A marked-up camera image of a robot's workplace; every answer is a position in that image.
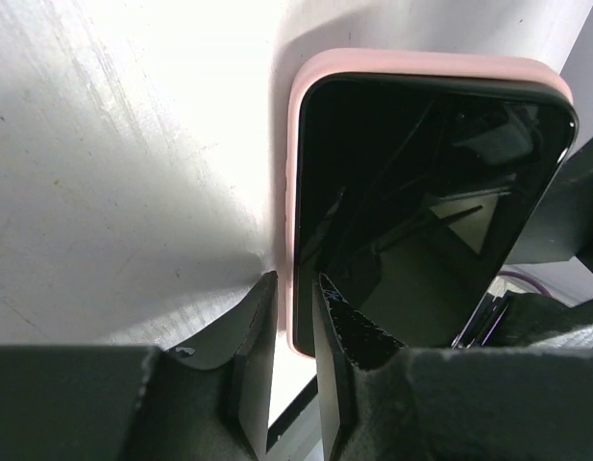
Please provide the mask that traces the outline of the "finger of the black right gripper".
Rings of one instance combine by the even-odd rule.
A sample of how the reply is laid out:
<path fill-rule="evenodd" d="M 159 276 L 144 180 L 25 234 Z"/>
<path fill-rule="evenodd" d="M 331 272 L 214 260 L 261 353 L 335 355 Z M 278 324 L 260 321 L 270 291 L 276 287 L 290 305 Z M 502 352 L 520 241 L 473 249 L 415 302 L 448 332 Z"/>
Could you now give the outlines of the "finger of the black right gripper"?
<path fill-rule="evenodd" d="M 506 269 L 568 303 L 593 299 L 593 138 L 559 170 Z"/>

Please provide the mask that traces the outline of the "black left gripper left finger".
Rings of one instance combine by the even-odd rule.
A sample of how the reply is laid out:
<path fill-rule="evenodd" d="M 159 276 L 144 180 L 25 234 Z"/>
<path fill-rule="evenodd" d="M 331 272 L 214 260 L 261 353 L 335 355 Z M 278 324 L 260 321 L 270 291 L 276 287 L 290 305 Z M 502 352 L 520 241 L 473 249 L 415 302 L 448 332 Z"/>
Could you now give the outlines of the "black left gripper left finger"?
<path fill-rule="evenodd" d="M 179 345 L 0 346 L 0 460 L 261 460 L 275 273 Z"/>

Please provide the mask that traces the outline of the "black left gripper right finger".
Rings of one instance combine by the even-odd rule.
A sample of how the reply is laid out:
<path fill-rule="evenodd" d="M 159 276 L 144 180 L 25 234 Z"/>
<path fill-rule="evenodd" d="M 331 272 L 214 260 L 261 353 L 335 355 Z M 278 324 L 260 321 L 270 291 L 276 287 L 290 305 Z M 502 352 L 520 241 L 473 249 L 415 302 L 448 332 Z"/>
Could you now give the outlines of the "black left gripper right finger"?
<path fill-rule="evenodd" d="M 407 348 L 313 289 L 328 460 L 593 460 L 593 349 Z"/>

